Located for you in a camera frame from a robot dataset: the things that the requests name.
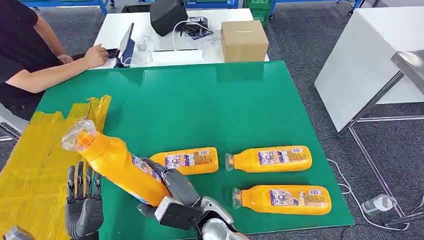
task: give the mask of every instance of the orange bottle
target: orange bottle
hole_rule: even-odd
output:
[[[312,165],[306,146],[273,146],[251,148],[239,154],[225,154],[225,169],[240,169],[247,173],[303,171]]]
[[[250,208],[258,213],[325,215],[332,207],[330,194],[322,186],[258,185],[247,190],[232,190],[232,206]]]
[[[217,149],[214,147],[161,152],[150,159],[169,169],[178,169],[184,175],[208,174],[219,168]]]
[[[91,120],[82,120],[72,126],[62,138],[62,147],[78,151],[94,171],[153,207],[171,195],[161,176],[131,154],[124,141],[96,131]]]

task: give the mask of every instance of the gray carpet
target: gray carpet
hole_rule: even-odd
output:
[[[117,0],[117,8],[109,12],[119,12],[122,5],[134,2]],[[350,135],[337,136],[320,96],[313,88],[313,82],[349,20],[349,10],[348,2],[279,3],[274,19],[265,30],[269,39],[269,58],[286,62],[327,157],[339,163],[352,190],[363,202],[383,193],[383,189],[353,138]],[[81,53],[92,46],[103,21],[100,10],[95,8],[42,8],[40,13],[51,24],[69,54]],[[413,112],[422,110],[422,105],[413,108]],[[399,106],[385,106],[384,111],[399,111]],[[423,126],[422,121],[404,121],[359,124],[355,127],[405,212],[414,209],[424,194],[424,180],[420,175],[424,170],[420,165],[424,156]],[[0,163],[7,159],[12,147],[13,144],[0,144]],[[334,166],[333,170],[342,182]],[[345,195],[345,199],[359,225],[346,229],[344,240],[424,239],[424,230],[420,229],[422,222],[412,223],[409,230],[402,232],[375,229],[366,225],[353,198]],[[373,221],[382,224],[385,219],[394,216],[395,212],[391,210],[388,215],[378,216]],[[254,240],[337,240],[341,238],[342,230],[314,229],[249,237]]]

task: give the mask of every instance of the man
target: man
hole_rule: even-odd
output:
[[[73,59],[41,16],[18,0],[0,1],[0,103],[14,115],[30,120],[46,89],[107,59],[101,44]]]

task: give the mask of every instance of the smartphone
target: smartphone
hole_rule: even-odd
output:
[[[107,49],[107,58],[108,59],[115,59],[118,57],[119,54],[119,49],[118,48],[114,48],[114,49]]]

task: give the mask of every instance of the green tabletop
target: green tabletop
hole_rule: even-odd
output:
[[[89,97],[111,95],[104,133],[121,138],[142,157],[199,147],[218,150],[219,170],[188,176],[198,193],[216,199],[245,234],[353,225],[340,188],[282,61],[89,70],[45,93],[38,111],[62,111]],[[224,154],[245,149],[305,145],[306,171],[225,171]],[[136,209],[138,200],[103,181],[103,240],[186,239],[195,232],[161,226]],[[233,209],[231,189],[255,185],[319,185],[332,200],[321,216]]]

